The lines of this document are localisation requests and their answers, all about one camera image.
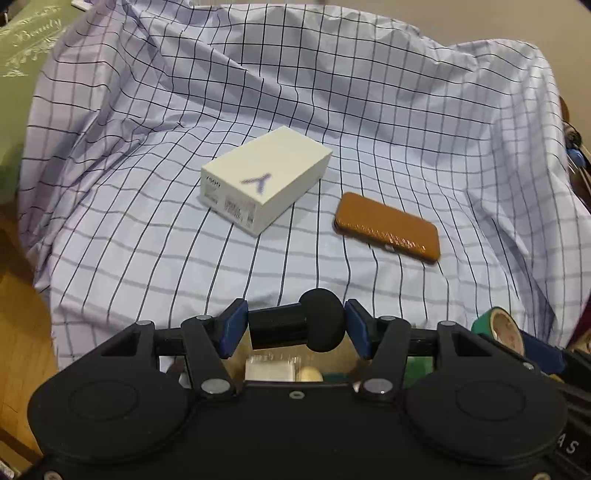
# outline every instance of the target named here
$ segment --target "printed logo on box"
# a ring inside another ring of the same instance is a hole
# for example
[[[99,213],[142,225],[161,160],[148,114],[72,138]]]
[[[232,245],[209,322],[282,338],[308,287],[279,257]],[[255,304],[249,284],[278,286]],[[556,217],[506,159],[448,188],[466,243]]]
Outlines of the printed logo on box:
[[[254,179],[242,180],[240,183],[249,184],[256,183],[256,191],[262,194],[265,191],[265,182],[271,178],[270,173],[265,173],[262,177],[256,177]]]

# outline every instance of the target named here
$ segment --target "black foam ball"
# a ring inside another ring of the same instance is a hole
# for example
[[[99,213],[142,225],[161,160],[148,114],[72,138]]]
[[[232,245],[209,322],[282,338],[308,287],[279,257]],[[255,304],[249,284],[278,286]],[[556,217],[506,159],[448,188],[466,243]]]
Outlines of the black foam ball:
[[[308,290],[300,297],[306,313],[310,350],[328,352],[345,336],[345,310],[338,297],[325,288]]]

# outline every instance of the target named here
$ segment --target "wooden floor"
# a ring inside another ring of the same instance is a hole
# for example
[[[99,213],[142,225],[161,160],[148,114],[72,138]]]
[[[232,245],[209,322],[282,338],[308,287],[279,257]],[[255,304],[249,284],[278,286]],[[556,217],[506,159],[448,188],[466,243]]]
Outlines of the wooden floor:
[[[31,279],[18,243],[14,205],[0,206],[0,427],[38,451],[27,403],[57,367],[49,312]]]

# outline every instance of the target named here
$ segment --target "circular pad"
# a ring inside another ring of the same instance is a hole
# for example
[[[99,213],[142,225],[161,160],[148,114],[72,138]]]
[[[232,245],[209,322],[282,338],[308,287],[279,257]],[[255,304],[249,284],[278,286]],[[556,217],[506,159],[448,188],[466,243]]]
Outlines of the circular pad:
[[[511,362],[462,359],[419,380],[405,398],[418,434],[462,461],[510,465],[552,448],[566,403],[547,379]]]
[[[345,336],[345,310],[338,297],[325,288],[308,290],[300,297],[306,314],[308,348],[328,352]]]
[[[44,452],[81,463],[132,459],[173,434],[187,394],[171,377],[129,358],[73,364],[31,397],[28,419]]]

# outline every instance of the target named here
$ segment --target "checkered fabric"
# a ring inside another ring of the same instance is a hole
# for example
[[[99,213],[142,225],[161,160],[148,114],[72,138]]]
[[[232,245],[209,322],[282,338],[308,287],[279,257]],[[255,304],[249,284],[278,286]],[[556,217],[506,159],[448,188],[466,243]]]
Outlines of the checkered fabric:
[[[315,287],[419,327],[501,306],[565,345],[591,288],[591,218],[559,109],[526,43],[444,47],[339,7],[102,0],[39,77],[21,170],[60,366],[139,319],[178,326]],[[253,238],[199,202],[200,169],[280,125],[333,154]],[[433,222],[440,261],[337,234],[346,191]]]

